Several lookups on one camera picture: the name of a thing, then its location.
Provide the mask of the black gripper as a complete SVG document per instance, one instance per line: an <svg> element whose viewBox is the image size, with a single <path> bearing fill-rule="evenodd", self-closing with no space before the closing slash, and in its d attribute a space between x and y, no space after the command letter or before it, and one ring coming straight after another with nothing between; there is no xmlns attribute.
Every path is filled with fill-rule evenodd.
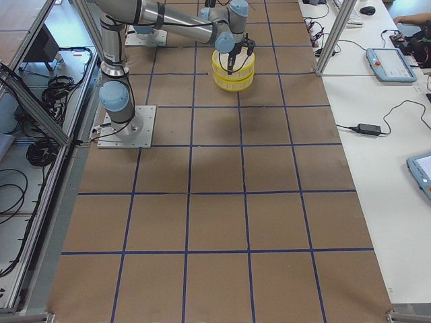
<svg viewBox="0 0 431 323"><path fill-rule="evenodd" d="M241 53L242 43L236 43L234 48L228 53L228 63L227 63L227 73L231 75L234 71L234 64L236 61L236 56Z"/></svg>

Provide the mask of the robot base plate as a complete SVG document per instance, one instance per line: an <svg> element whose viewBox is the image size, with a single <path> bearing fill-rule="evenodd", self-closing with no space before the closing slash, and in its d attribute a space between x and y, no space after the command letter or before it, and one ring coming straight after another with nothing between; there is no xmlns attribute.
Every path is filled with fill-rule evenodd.
<svg viewBox="0 0 431 323"><path fill-rule="evenodd" d="M135 116L123 128L123 125L111 122L105 113L103 127L97 139L97 146L101 149L148 149L152 146L152 135L156 118L156 106L136 106Z"/></svg>
<svg viewBox="0 0 431 323"><path fill-rule="evenodd" d="M166 40L167 32L163 30L156 30L150 34L140 34L130 28L126 35L125 46L166 46Z"/></svg>

